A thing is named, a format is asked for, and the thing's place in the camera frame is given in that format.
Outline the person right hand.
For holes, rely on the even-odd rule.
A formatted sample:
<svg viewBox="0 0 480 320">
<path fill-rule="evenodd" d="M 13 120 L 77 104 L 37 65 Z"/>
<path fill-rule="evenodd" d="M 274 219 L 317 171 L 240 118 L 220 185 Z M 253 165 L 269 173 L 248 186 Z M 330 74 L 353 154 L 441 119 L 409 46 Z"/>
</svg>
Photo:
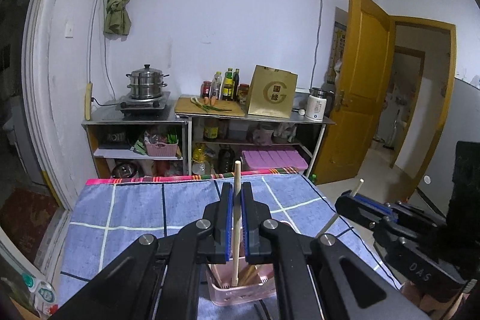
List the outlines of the person right hand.
<svg viewBox="0 0 480 320">
<path fill-rule="evenodd" d="M 450 301 L 443 303 L 421 292 L 410 281 L 406 281 L 402 285 L 400 292 L 433 320 L 451 319 L 470 297 L 470 294 L 462 293 L 458 298 L 452 298 Z"/>
</svg>

